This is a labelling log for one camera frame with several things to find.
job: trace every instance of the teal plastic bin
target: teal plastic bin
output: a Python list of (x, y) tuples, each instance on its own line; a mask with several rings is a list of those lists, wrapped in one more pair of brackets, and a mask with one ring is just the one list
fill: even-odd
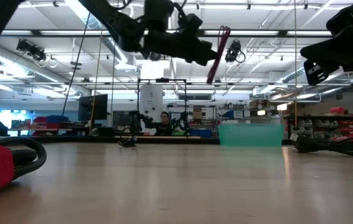
[(218, 126), (222, 146), (281, 147), (282, 124), (222, 124)]

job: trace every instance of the table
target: table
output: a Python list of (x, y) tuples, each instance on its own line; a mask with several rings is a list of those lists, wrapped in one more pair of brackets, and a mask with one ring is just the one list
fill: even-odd
[(11, 128), (8, 131), (17, 131), (17, 136), (21, 136), (21, 131), (72, 131), (70, 128)]

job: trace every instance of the cardboard box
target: cardboard box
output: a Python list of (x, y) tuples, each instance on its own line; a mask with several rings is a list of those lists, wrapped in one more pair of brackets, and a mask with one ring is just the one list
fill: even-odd
[(193, 119), (202, 119), (202, 113), (200, 112), (193, 112)]

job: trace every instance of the blue bin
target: blue bin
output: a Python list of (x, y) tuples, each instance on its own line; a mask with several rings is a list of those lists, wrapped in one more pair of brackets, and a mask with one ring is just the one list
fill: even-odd
[(49, 124), (57, 124), (61, 122), (68, 122), (68, 117), (61, 115), (49, 115), (47, 117), (47, 123)]
[(218, 126), (223, 146), (281, 147), (282, 124), (222, 124)]
[(200, 136), (202, 138), (210, 138), (210, 137), (212, 137), (212, 131), (211, 130), (192, 129), (192, 130), (190, 130), (190, 135), (191, 136)]

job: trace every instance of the rope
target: rope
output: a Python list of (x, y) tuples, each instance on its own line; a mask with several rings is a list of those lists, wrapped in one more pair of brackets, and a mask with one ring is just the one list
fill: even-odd
[[(87, 23), (85, 24), (85, 30), (83, 31), (83, 36), (82, 36), (81, 44), (79, 46), (79, 51), (78, 51), (78, 55), (77, 55), (77, 61), (75, 63), (75, 67), (73, 69), (72, 77), (71, 77), (71, 80), (70, 80), (70, 85), (68, 86), (68, 90), (67, 90), (67, 96), (65, 97), (65, 101), (64, 101), (64, 105), (63, 105), (63, 111), (62, 111), (62, 118), (64, 117), (65, 106), (67, 105), (67, 100), (68, 100), (68, 96), (70, 94), (71, 85), (72, 85), (72, 82), (74, 81), (75, 72), (77, 71), (77, 66), (76, 65), (78, 64), (79, 56), (81, 55), (83, 40), (85, 40), (85, 34), (87, 33), (89, 17), (90, 17), (90, 12), (89, 12), (89, 15), (88, 15)], [(59, 126), (57, 128), (57, 133), (59, 133), (60, 124), (59, 124)]]
[[(297, 59), (298, 59), (298, 54), (296, 53), (297, 49), (298, 49), (298, 38), (297, 38), (297, 35), (296, 35), (296, 29), (297, 29), (297, 22), (296, 22), (296, 0), (294, 0), (294, 31), (295, 31), (295, 72), (297, 71), (298, 69), (298, 66), (297, 66)], [(298, 77), (295, 76), (295, 127), (298, 126), (298, 119), (297, 119), (297, 116), (298, 116), (298, 107), (297, 107), (297, 97), (298, 97)]]
[(113, 126), (114, 77), (115, 77), (115, 54), (113, 54), (113, 80), (111, 81), (111, 106), (110, 106), (111, 127)]
[(95, 89), (93, 91), (93, 106), (92, 106), (92, 115), (90, 116), (90, 125), (89, 125), (89, 135), (92, 134), (92, 128), (95, 124), (93, 124), (93, 118), (95, 114), (95, 103), (96, 103), (96, 89), (97, 89), (97, 79), (99, 77), (99, 66), (100, 66), (100, 55), (101, 55), (101, 38), (103, 37), (103, 27), (101, 27), (100, 38), (99, 38), (99, 56), (97, 60), (97, 68), (96, 68), (96, 80), (95, 80)]

